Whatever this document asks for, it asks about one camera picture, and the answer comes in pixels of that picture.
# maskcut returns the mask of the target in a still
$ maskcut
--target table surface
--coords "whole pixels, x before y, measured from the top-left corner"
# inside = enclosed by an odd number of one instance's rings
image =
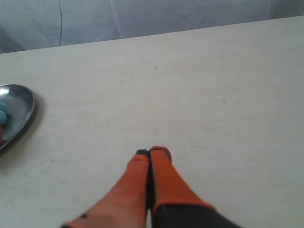
[[[304,17],[2,54],[0,69],[39,105],[0,156],[1,227],[73,219],[156,144],[238,224],[303,225]]]

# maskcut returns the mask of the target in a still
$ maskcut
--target blue candy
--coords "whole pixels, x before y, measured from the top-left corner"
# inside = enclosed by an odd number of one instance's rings
[[[8,107],[3,102],[0,102],[0,111],[2,111],[4,113],[8,112]]]
[[[0,125],[4,125],[7,120],[7,116],[3,111],[0,111]]]

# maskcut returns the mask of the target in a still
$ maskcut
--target metal tray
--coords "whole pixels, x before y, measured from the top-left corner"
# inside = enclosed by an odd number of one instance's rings
[[[36,110],[33,92],[22,85],[0,85],[0,101],[8,107],[7,122],[2,126],[0,151],[31,123]]]

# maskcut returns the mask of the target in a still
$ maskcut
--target silver dish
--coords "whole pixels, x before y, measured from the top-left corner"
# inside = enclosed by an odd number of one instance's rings
[[[33,92],[22,85],[0,85],[0,102],[8,107],[7,122],[2,126],[3,137],[0,151],[35,118],[36,100]]]

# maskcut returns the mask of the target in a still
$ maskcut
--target white table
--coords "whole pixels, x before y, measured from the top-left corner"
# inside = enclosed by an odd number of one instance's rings
[[[156,144],[238,224],[303,225],[304,17],[2,54],[0,73],[39,102],[0,157],[2,228],[59,227]]]

